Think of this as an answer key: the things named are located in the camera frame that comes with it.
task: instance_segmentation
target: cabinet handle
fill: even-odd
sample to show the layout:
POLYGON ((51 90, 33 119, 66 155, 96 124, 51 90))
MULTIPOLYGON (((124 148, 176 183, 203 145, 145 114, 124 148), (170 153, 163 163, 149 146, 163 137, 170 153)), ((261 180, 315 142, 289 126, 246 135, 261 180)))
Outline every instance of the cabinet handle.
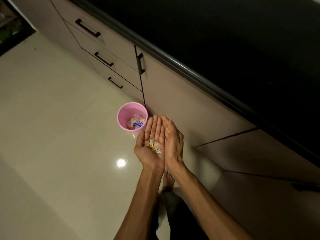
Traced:
POLYGON ((298 190, 299 192, 312 191, 312 192, 320 193, 320 187, 314 186, 314 185, 291 183, 291 186, 294 187, 294 189, 298 190))
POLYGON ((137 56, 138 70, 139 70, 140 75, 142 75, 146 71, 146 70, 142 69, 142 65, 141 65, 141 58, 142 57, 143 57, 142 53, 137 56))
POLYGON ((81 19, 77 19, 77 20, 75 21, 75 23, 76 23, 78 26, 80 26, 81 28, 83 28, 85 31, 87 31, 89 34, 93 35, 94 37, 98 38, 98 37, 101 35, 100 32, 96 32, 96 33, 92 32, 90 29, 88 29, 86 26, 84 26, 81 22, 82 22, 81 19))
POLYGON ((102 57, 98 55, 99 55, 99 52, 94 53, 94 56, 97 57, 99 60, 101 60, 104 64, 108 65, 109 67, 112 67, 114 65, 113 63, 106 62, 102 57))
POLYGON ((114 81, 111 81, 111 77, 109 77, 108 80, 109 80, 110 82, 112 82, 114 85, 116 85, 118 88, 120 88, 120 89, 123 88, 123 86, 120 87, 120 86, 119 86, 118 84, 116 84, 114 81))

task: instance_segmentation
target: foot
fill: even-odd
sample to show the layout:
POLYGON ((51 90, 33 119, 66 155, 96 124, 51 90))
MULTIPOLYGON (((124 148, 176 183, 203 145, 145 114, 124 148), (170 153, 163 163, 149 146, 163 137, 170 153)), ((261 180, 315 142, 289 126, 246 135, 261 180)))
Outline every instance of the foot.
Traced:
POLYGON ((165 187, 169 187, 170 189, 173 189, 174 187, 174 178, 172 177, 172 175, 168 172, 165 171, 163 174, 163 185, 162 185, 162 190, 165 187))

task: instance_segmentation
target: pink trash bin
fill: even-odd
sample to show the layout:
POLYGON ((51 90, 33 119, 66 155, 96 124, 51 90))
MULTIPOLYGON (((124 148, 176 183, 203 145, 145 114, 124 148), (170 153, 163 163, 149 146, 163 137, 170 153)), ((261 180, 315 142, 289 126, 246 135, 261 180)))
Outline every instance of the pink trash bin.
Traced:
POLYGON ((133 134, 139 134, 141 131, 143 131, 146 128, 147 121, 148 121, 148 112, 147 109, 139 103, 131 102, 123 105, 117 114, 117 120, 118 124, 122 129, 125 131, 129 131, 133 134), (141 115, 146 122, 142 127, 138 129, 128 129, 127 122, 134 116, 134 115, 141 115))

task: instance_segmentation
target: black countertop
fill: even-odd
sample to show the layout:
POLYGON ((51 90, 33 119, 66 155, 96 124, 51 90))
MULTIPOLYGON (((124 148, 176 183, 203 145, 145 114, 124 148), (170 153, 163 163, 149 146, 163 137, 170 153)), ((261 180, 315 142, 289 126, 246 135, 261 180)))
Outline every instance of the black countertop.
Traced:
POLYGON ((320 4, 70 1, 320 167, 320 4))

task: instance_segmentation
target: countertop edge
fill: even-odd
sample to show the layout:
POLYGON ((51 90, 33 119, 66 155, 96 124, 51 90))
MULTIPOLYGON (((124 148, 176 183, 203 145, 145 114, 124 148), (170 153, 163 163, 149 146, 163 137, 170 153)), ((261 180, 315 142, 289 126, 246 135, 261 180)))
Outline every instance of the countertop edge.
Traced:
POLYGON ((114 30, 119 35, 123 36, 133 44, 137 45, 139 48, 153 56, 155 59, 160 61, 162 64, 172 69, 180 76, 184 77, 186 80, 197 86, 202 91, 206 92, 228 108, 232 109, 234 112, 238 113, 240 116, 244 117, 246 120, 256 125, 258 128, 262 129, 270 136, 280 141, 282 144, 286 145, 288 148, 292 149, 294 152, 298 153, 300 156, 307 159, 309 162, 313 163, 320 168, 320 157, 312 153, 304 146, 294 141, 292 138, 288 137, 281 130, 275 128, 271 123, 260 117, 251 107, 244 104, 228 92, 224 91, 211 81, 207 80, 205 77, 199 73, 193 71, 191 68, 182 64, 180 61, 176 60, 174 57, 164 52, 154 44, 150 43, 148 40, 144 39, 131 29, 127 28, 122 23, 118 22, 87 0, 69 0, 76 6, 85 10, 91 16, 114 30))

